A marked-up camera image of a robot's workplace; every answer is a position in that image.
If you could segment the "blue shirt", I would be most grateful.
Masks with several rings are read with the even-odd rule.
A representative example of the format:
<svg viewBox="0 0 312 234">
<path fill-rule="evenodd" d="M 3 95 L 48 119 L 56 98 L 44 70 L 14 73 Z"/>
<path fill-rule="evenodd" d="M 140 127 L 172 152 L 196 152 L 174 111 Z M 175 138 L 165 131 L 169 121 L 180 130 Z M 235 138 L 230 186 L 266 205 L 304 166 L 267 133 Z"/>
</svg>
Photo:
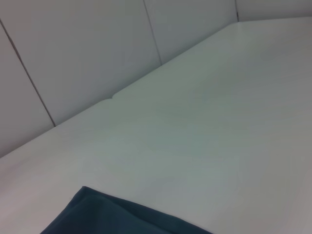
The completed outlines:
<svg viewBox="0 0 312 234">
<path fill-rule="evenodd" d="M 175 216 L 83 186 L 40 234 L 212 234 Z"/>
</svg>

